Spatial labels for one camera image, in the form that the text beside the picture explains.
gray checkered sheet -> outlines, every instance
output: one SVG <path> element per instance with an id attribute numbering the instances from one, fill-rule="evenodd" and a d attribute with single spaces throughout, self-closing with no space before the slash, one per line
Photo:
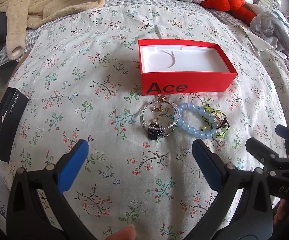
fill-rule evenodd
<path id="1" fill-rule="evenodd" d="M 195 12 L 206 14 L 215 19 L 218 19 L 220 22 L 226 25 L 241 25 L 244 28 L 249 29 L 249 27 L 245 23 L 234 18 L 233 16 L 231 16 L 230 14 L 226 12 L 220 12 L 220 11 L 216 11 L 213 9 L 205 9 L 201 7 L 199 4 L 182 2 L 182 1 L 177 1 L 177 0 L 106 0 L 104 7 L 125 6 L 125 5 L 155 5 L 155 6 L 165 6 L 169 8 L 185 9 L 185 10 L 190 10 L 190 11 L 195 11 Z M 54 23 L 57 23 L 69 17 L 72 17 L 72 15 L 61 17 L 59 19 L 46 23 L 36 30 L 27 29 L 26 46 L 25 46 L 24 54 L 33 48 L 42 30 L 48 29 Z M 7 50 L 5 46 L 0 52 L 0 66 L 2 66 L 3 64 L 9 61 L 10 60 L 8 59 Z"/>

light blue beaded bracelet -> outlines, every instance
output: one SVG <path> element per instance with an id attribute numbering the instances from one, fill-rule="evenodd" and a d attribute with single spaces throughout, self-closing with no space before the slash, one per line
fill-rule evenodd
<path id="1" fill-rule="evenodd" d="M 218 123 L 216 121 L 216 118 L 213 114 L 206 111 L 203 107 L 199 107 L 194 105 L 193 103 L 182 103 L 180 106 L 177 106 L 180 112 L 180 119 L 178 121 L 178 126 L 182 127 L 183 130 L 187 131 L 189 134 L 194 135 L 196 138 L 199 139 L 209 139 L 216 135 Z M 186 123 L 182 118 L 182 112 L 186 109 L 189 109 L 193 111 L 196 114 L 201 115 L 202 117 L 208 119 L 208 121 L 212 124 L 211 131 L 201 131 L 199 129 L 195 129 L 193 126 L 190 126 L 188 123 Z"/>

human hand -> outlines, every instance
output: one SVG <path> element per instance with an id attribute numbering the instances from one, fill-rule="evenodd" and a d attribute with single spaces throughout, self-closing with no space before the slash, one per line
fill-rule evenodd
<path id="1" fill-rule="evenodd" d="M 277 214 L 274 216 L 273 219 L 273 225 L 276 225 L 281 220 L 286 219 L 288 215 L 289 215 L 289 201 L 281 198 L 280 205 L 277 209 Z"/>
<path id="2" fill-rule="evenodd" d="M 108 236 L 106 240 L 135 240 L 137 232 L 134 225 L 128 225 L 123 229 Z"/>

bracelet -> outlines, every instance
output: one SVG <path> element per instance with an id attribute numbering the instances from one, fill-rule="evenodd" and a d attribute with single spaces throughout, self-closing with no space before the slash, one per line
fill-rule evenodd
<path id="1" fill-rule="evenodd" d="M 145 105 L 140 111 L 140 124 L 142 125 L 143 128 L 145 128 L 148 131 L 148 138 L 153 141 L 156 141 L 158 138 L 168 137 L 177 127 L 177 123 L 180 119 L 180 117 L 175 118 L 174 122 L 166 127 L 159 126 L 157 119 L 153 119 L 150 124 L 147 124 L 144 119 L 145 111 L 147 110 L 149 106 L 156 104 L 156 103 L 161 103 L 161 102 L 170 105 L 174 110 L 174 114 L 176 114 L 177 116 L 180 116 L 180 111 L 177 108 L 176 104 L 170 103 L 169 101 L 165 99 L 164 100 L 161 100 L 161 99 L 152 100 L 149 104 Z M 165 130 L 169 130 L 169 129 L 171 129 L 171 131 L 169 133 L 166 133 Z"/>
<path id="2" fill-rule="evenodd" d="M 205 106 L 207 111 L 205 108 L 196 106 L 193 103 L 189 103 L 189 104 L 182 103 L 180 106 L 177 106 L 177 108 L 179 109 L 180 115 L 175 114 L 174 118 L 179 117 L 179 120 L 177 123 L 178 126 L 182 127 L 183 130 L 187 131 L 190 135 L 194 135 L 196 138 L 209 139 L 209 138 L 214 137 L 215 135 L 221 138 L 225 135 L 225 133 L 228 131 L 230 127 L 226 119 L 226 115 L 222 111 L 214 110 L 209 105 Z M 186 123 L 182 118 L 182 112 L 185 109 L 192 110 L 194 113 L 198 113 L 199 115 L 201 115 L 205 119 L 205 121 L 209 124 L 211 131 L 205 132 L 204 130 L 206 129 L 206 127 L 203 127 L 201 130 L 197 130 L 193 126 L 190 126 L 188 123 Z M 223 120 L 220 120 L 217 114 L 224 115 Z M 223 133 L 217 132 L 217 129 L 224 128 L 224 127 L 226 128 L 225 132 Z"/>

black charm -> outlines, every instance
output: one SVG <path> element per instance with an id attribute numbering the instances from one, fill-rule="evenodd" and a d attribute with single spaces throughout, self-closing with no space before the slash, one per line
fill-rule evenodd
<path id="1" fill-rule="evenodd" d="M 151 122 L 150 126 L 155 127 L 155 128 L 161 128 L 162 127 L 162 126 L 159 126 L 155 122 Z M 165 132 L 163 130 L 157 131 L 157 130 L 153 130 L 153 129 L 148 128 L 148 138 L 152 141 L 158 140 L 158 137 L 161 137 L 164 134 L 165 134 Z"/>

